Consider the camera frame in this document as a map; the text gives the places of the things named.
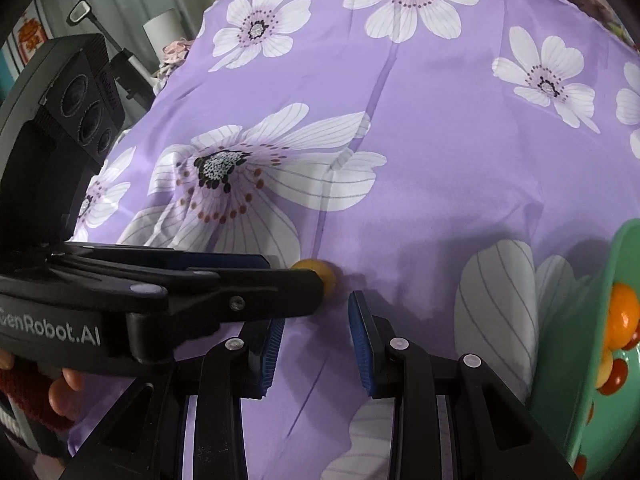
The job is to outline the person left hand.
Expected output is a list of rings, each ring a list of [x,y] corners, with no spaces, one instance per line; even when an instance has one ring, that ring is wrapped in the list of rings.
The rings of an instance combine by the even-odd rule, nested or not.
[[[34,422],[53,431],[70,429],[81,412],[83,374],[63,368],[51,378],[30,361],[1,350],[1,392]]]

